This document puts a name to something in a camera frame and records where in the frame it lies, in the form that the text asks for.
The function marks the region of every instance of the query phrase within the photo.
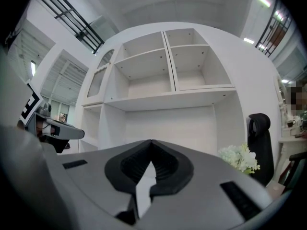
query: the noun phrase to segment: white cabinet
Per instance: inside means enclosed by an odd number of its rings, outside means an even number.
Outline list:
[[[83,108],[81,129],[84,138],[80,141],[81,151],[98,150],[99,122],[102,104],[91,105]]]
[[[98,100],[102,104],[94,105]],[[229,137],[223,121],[233,127],[231,144],[244,142],[236,88],[210,45],[191,28],[118,45],[110,64],[96,70],[86,105],[81,151],[160,139],[216,155]]]
[[[116,61],[161,48],[164,48],[162,32],[141,36],[124,43],[119,50]]]
[[[105,102],[170,92],[171,81],[164,48],[132,56],[114,64]]]
[[[193,28],[165,31],[169,46],[206,45],[205,39]]]

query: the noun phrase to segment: black rubber part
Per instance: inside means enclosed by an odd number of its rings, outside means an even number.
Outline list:
[[[220,186],[245,220],[249,220],[260,213],[261,210],[234,182],[223,183]]]
[[[156,140],[147,140],[111,158],[106,163],[105,174],[116,190],[135,196],[136,185],[150,162],[157,180],[150,189],[151,198],[176,194],[193,176],[194,167],[185,155]]]
[[[82,159],[82,160],[77,160],[77,161],[73,161],[69,163],[64,163],[63,166],[64,166],[64,169],[67,170],[67,169],[75,168],[75,167],[78,167],[84,164],[87,164],[87,161]]]

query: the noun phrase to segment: fluorescent light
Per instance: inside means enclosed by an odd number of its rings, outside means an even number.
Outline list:
[[[283,15],[279,11],[276,11],[275,15],[277,16],[279,20],[283,21]]]
[[[270,3],[267,0],[259,0],[261,1],[265,6],[270,7]]]
[[[263,46],[262,44],[259,44],[261,49],[267,49],[265,46]]]
[[[35,62],[31,60],[30,65],[31,65],[32,76],[34,76],[34,74],[35,74]]]
[[[254,41],[253,41],[253,40],[250,40],[250,39],[248,39],[248,38],[246,38],[246,37],[244,37],[243,40],[246,41],[246,42],[248,42],[248,43],[250,43],[250,44],[254,44]]]

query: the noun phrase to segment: metal railing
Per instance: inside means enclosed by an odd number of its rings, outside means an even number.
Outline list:
[[[291,22],[290,12],[280,0],[276,0],[269,22],[255,47],[270,57],[287,33]]]
[[[104,41],[67,0],[42,0],[60,22],[93,54]]]

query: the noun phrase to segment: wall shelf unit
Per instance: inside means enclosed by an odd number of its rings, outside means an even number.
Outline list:
[[[193,28],[165,31],[169,46],[206,45],[205,39]]]
[[[236,92],[235,88],[199,89],[169,92],[143,98],[122,98],[105,102],[124,111],[146,111],[209,106]]]
[[[233,87],[220,60],[208,45],[171,47],[177,90]]]
[[[154,32],[113,48],[100,88],[89,92],[99,89],[102,104],[83,110],[80,151],[160,139],[216,155],[245,141],[236,88],[197,30]]]
[[[162,32],[144,35],[124,43],[119,50],[116,61],[161,48],[164,48]]]
[[[81,129],[85,131],[85,136],[81,140],[81,146],[83,146],[85,151],[87,151],[87,147],[90,150],[92,150],[93,147],[97,147],[98,149],[98,130],[101,106],[102,104],[98,104],[83,108]]]
[[[165,48],[116,62],[111,70],[105,102],[171,91],[172,72]]]
[[[187,108],[153,110],[150,105],[156,101],[148,104],[147,110],[139,108],[141,103],[103,104],[99,149],[159,139],[217,155],[220,146],[240,145],[245,140],[244,118],[237,93],[230,91],[228,94],[216,104]],[[231,115],[224,112],[224,107]]]

